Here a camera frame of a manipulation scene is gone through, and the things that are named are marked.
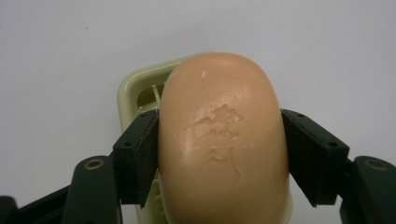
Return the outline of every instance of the white surface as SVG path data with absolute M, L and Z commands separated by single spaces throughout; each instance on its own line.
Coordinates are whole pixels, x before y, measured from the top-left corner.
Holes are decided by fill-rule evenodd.
M 0 1 L 0 195 L 26 205 L 120 136 L 132 71 L 201 51 L 256 61 L 281 107 L 396 163 L 396 2 Z M 295 223 L 340 223 L 292 184 Z M 123 208 L 125 223 L 137 223 Z

